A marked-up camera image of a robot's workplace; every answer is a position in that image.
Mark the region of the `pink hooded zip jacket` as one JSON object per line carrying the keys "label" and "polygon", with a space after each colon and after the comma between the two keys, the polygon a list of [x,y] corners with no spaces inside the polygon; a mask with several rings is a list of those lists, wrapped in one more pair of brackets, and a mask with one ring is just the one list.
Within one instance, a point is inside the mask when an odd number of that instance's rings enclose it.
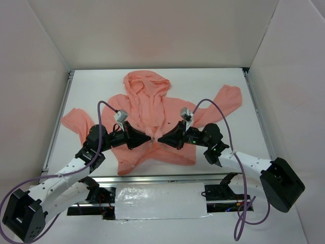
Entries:
{"label": "pink hooded zip jacket", "polygon": [[192,166],[196,163],[196,147],[186,144],[177,150],[157,140],[175,127],[184,107],[195,110],[193,127],[202,128],[206,124],[222,120],[242,105],[241,90],[237,86],[224,85],[214,98],[221,109],[213,105],[208,108],[196,108],[195,104],[167,97],[171,87],[170,81],[152,71],[133,71],[124,80],[125,95],[115,95],[108,100],[115,109],[128,113],[127,120],[131,126],[145,132],[153,142],[129,150],[126,145],[112,150],[118,161],[118,175],[126,175],[146,160],[153,159],[165,163]]}

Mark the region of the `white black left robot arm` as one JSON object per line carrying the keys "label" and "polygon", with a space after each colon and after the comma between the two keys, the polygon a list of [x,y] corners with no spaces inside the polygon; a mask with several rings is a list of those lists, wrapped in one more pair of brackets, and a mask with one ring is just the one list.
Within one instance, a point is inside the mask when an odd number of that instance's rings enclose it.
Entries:
{"label": "white black left robot arm", "polygon": [[121,130],[111,133],[104,126],[91,127],[82,148],[53,178],[10,195],[3,224],[24,243],[31,243],[53,217],[71,205],[80,201],[99,203],[102,195],[110,194],[89,177],[105,160],[105,151],[121,145],[132,150],[150,139],[127,121]]}

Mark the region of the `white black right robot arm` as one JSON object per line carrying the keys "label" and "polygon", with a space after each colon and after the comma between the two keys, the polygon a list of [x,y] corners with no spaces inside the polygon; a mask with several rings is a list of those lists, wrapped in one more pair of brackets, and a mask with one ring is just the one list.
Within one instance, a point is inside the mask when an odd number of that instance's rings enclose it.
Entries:
{"label": "white black right robot arm", "polygon": [[269,203],[280,212],[288,212],[305,190],[305,185],[282,158],[260,159],[235,152],[223,143],[218,125],[209,123],[202,130],[187,128],[185,121],[158,139],[160,143],[181,150],[185,144],[206,147],[204,156],[211,165],[241,173],[244,180],[252,179],[256,188],[261,187]]}

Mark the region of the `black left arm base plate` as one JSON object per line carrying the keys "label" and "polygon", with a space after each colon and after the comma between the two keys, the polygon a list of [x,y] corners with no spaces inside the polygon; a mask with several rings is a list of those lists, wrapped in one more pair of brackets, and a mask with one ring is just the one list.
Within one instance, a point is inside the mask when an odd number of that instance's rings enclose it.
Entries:
{"label": "black left arm base plate", "polygon": [[88,203],[115,203],[115,187],[102,188],[97,187],[89,191],[85,201]]}

